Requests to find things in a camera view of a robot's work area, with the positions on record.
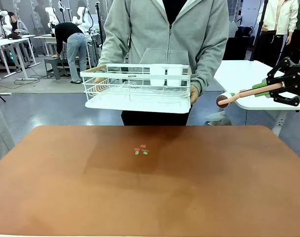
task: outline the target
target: brush head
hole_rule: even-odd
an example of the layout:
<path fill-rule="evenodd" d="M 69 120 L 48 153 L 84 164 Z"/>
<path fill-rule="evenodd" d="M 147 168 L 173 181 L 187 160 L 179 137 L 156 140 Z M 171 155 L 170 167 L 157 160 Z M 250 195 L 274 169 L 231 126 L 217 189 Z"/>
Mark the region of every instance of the brush head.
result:
<path fill-rule="evenodd" d="M 229 92 L 225 92 L 221 95 L 219 95 L 216 99 L 216 104 L 218 105 L 218 107 L 220 108 L 225 108 L 227 107 L 229 104 L 224 104 L 224 105 L 220 105 L 219 102 L 222 101 L 222 100 L 226 100 L 226 99 L 230 99 L 232 97 L 231 93 Z"/>

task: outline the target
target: plastic bag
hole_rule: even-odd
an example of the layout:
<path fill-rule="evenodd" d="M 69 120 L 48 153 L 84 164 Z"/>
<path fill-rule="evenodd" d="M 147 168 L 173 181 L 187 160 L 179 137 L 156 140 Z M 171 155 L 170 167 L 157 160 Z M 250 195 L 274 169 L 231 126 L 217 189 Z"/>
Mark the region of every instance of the plastic bag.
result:
<path fill-rule="evenodd" d="M 225 111 L 221 111 L 215 114 L 207 116 L 205 126 L 231 126 L 232 122 L 225 114 Z"/>

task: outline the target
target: white jacket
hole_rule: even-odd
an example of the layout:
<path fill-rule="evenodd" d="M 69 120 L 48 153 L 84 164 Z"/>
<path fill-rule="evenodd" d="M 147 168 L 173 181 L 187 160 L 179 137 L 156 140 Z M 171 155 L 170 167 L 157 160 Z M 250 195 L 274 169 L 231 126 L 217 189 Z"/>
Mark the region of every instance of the white jacket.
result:
<path fill-rule="evenodd" d="M 268 0 L 264 24 L 268 25 L 268 30 L 275 30 L 277 6 L 279 0 Z M 260 22 L 263 13 L 264 3 L 259 9 L 257 23 Z M 285 0 L 279 14 L 277 25 L 277 35 L 287 35 L 288 32 L 294 32 L 298 15 L 298 0 Z"/>

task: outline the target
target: black shirt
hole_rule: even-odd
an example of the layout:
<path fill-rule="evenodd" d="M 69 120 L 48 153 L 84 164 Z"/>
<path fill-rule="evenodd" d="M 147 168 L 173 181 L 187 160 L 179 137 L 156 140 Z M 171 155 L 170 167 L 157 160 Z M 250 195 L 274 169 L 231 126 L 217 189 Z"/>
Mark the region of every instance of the black shirt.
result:
<path fill-rule="evenodd" d="M 75 33 L 83 33 L 75 24 L 71 22 L 60 23 L 55 26 L 56 51 L 58 54 L 62 52 L 63 42 L 67 43 L 67 39 Z"/>
<path fill-rule="evenodd" d="M 172 25 L 176 20 L 176 17 L 180 13 L 186 2 L 187 0 L 163 0 L 165 12 L 168 16 L 170 25 Z"/>
<path fill-rule="evenodd" d="M 15 30 L 18 29 L 18 21 L 16 21 L 15 23 L 11 23 L 12 25 L 12 32 L 15 32 Z"/>

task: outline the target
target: dish rack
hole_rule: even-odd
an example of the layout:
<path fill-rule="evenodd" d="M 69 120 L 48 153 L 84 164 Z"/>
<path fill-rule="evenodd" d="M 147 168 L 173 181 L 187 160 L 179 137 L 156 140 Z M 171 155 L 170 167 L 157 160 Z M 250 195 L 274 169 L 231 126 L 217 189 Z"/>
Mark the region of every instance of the dish rack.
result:
<path fill-rule="evenodd" d="M 189 66 L 106 64 L 81 72 L 92 109 L 184 114 L 190 110 Z"/>

